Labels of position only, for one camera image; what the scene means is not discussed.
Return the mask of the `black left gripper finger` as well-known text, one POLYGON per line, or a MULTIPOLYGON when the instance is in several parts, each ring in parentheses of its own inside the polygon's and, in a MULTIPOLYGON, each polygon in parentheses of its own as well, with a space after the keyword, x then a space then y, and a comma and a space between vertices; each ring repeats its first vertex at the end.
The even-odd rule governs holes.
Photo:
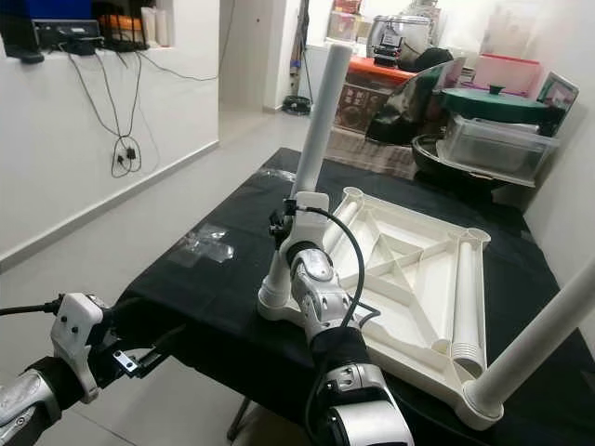
POLYGON ((183 338, 187 331, 187 324, 179 324, 174 330, 167 331, 165 334, 153 341, 152 348, 146 353, 146 366, 148 368, 157 368, 163 361, 167 360, 173 354, 176 344, 183 338))

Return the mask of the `white plastic table leg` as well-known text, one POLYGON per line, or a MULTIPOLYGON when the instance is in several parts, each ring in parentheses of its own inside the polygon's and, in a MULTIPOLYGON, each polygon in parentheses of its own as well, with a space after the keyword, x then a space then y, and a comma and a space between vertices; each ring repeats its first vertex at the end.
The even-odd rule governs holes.
POLYGON ((465 238, 457 252, 455 318, 452 326, 451 360, 470 378, 480 377, 487 360, 482 348, 482 244, 465 238))
POLYGON ((536 372, 562 341, 595 311, 595 256, 562 286, 485 373, 462 386, 455 416, 485 430, 503 417, 503 403, 536 372))
MULTIPOLYGON (((345 197, 333 216, 343 222, 351 230, 351 224, 363 211, 361 197, 345 197)), ((331 256, 336 264, 346 262, 349 256, 354 256, 353 249, 346 232, 336 222, 328 221, 327 229, 322 238, 323 249, 331 256)))
MULTIPOLYGON (((352 47, 345 44, 332 44, 328 51, 330 54, 324 67, 322 92, 313 101, 309 133, 303 144, 300 162, 295 173, 297 181, 293 184, 292 191, 282 201, 282 211, 284 211, 284 201, 297 192, 316 191, 316 182, 322 173, 328 137, 338 110, 338 98, 353 55, 352 47)), ((257 313, 264 319, 298 321, 300 311, 289 306, 292 301, 290 276, 292 276, 292 270, 285 264, 284 255, 281 255, 279 250, 273 251, 271 268, 257 293, 257 313)))

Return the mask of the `black tablecloth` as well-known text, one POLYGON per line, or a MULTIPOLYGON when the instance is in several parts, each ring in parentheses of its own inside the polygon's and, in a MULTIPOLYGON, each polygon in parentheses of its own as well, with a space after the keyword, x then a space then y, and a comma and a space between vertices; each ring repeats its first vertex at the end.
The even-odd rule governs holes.
MULTIPOLYGON (((257 314, 257 292, 268 271, 273 241, 268 215, 280 208, 292 183, 265 175, 292 170, 298 153, 280 149, 232 182, 230 195, 205 222, 225 230, 233 257, 176 262, 160 256, 119 298, 120 335, 145 346, 184 324, 173 356, 187 368, 225 384, 286 419, 300 422, 313 365, 301 328, 257 314)), ((484 252, 487 348, 497 356, 560 289, 522 213, 510 205, 386 176, 332 161, 316 184, 339 204, 346 187, 490 235, 484 252)), ((595 360, 573 333, 505 403, 492 428, 462 425, 450 407, 391 375, 390 389, 411 425, 416 446, 595 446, 595 360)))

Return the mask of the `beige cloth covered bench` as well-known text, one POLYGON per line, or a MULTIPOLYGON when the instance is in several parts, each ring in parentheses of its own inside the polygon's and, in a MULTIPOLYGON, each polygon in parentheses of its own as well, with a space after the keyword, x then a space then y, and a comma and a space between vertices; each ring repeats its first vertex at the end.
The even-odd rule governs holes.
POLYGON ((324 157, 360 169, 412 181, 417 167, 408 146, 375 143, 362 133, 332 127, 324 157))

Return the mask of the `red printed carton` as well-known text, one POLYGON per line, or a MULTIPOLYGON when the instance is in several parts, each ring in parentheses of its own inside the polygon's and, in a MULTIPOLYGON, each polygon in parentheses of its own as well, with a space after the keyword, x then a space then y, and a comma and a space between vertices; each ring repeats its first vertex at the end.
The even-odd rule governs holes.
POLYGON ((335 116, 336 127, 365 133, 376 112, 388 95, 381 90, 353 84, 344 84, 339 95, 335 116))

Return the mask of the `black round wok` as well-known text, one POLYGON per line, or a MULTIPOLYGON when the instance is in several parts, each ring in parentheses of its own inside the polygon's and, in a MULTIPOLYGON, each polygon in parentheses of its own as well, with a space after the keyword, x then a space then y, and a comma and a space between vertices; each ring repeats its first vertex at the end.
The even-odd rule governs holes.
POLYGON ((416 163, 414 178, 433 184, 442 190, 457 194, 489 194, 505 187, 521 187, 522 184, 505 181, 492 176, 473 173, 473 171, 450 164, 438 156, 437 143, 442 140, 438 135, 420 135, 412 140, 412 153, 416 163))

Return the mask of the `clear storage box orange lid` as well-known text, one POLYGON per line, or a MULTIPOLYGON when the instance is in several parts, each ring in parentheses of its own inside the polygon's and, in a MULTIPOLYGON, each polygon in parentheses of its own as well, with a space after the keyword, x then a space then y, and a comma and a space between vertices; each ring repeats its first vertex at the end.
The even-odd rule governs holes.
POLYGON ((412 80, 416 75, 415 72, 400 71, 399 68, 387 67, 387 65, 376 65, 370 57, 352 57, 344 84, 368 86, 371 89, 381 90, 388 95, 388 101, 391 94, 394 94, 401 85, 412 80))

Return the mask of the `black cloth bundle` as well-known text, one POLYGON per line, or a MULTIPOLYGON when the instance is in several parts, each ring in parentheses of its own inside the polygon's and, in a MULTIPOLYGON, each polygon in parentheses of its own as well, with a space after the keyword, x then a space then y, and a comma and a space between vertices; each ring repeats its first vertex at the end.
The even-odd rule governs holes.
POLYGON ((430 47, 417 54, 413 59, 401 60, 400 68, 406 72, 424 72, 454 59, 455 57, 446 48, 430 47))

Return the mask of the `clear plastic container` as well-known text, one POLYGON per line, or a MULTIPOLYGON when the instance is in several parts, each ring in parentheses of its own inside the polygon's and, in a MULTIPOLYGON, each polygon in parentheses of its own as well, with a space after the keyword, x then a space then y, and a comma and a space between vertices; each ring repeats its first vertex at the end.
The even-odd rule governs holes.
POLYGON ((446 164, 534 188, 541 166, 560 146, 559 139, 540 136, 522 125, 455 116, 435 149, 446 164))

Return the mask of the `white cylindrical container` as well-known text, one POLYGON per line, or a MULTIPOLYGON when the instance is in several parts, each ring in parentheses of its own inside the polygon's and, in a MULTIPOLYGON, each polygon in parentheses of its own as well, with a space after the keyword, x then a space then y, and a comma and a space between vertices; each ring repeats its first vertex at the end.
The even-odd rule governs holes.
POLYGON ((145 6, 139 9, 140 28, 143 31, 143 41, 146 47, 156 44, 156 9, 145 6))

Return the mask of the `black antenna router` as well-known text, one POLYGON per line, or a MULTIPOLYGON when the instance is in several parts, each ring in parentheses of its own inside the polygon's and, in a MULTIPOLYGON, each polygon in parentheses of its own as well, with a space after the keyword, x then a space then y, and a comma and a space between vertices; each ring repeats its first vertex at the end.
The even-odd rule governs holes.
POLYGON ((102 14, 98 17, 103 44, 115 52, 136 52, 149 48, 140 17, 127 14, 102 14))

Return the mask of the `green pot lid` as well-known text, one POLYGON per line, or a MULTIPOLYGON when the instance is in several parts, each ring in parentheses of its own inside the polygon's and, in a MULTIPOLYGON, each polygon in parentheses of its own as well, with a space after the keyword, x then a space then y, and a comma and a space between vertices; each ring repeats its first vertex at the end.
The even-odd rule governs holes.
POLYGON ((459 86, 443 89, 442 94, 442 106, 463 118, 509 124, 540 124, 549 116, 544 103, 517 95, 459 86))

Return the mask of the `pink plastic tub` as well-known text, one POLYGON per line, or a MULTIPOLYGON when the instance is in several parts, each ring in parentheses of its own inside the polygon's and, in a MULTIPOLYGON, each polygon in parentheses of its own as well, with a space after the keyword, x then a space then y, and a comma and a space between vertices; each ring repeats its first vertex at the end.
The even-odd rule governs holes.
POLYGON ((502 93, 527 97, 541 75, 541 63, 495 54, 481 54, 473 65, 471 83, 477 88, 502 86, 502 93))

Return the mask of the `black set-top box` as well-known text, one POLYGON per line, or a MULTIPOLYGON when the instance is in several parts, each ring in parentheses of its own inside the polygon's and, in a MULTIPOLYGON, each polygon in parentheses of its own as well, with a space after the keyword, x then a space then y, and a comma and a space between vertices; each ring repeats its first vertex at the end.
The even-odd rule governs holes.
POLYGON ((70 42, 98 41, 102 38, 100 26, 94 19, 33 20, 33 30, 39 48, 57 48, 70 42))

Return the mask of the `dark metal folding table frame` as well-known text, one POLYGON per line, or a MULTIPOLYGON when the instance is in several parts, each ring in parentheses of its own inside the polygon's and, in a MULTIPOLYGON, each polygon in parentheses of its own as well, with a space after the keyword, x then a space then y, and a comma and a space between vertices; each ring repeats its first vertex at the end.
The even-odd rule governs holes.
POLYGON ((239 437, 239 434, 243 432, 245 426, 244 419, 247 416, 247 413, 249 413, 251 404, 251 399, 242 398, 241 404, 239 404, 237 412, 235 412, 235 416, 233 417, 229 428, 226 430, 225 438, 227 442, 234 443, 239 437))

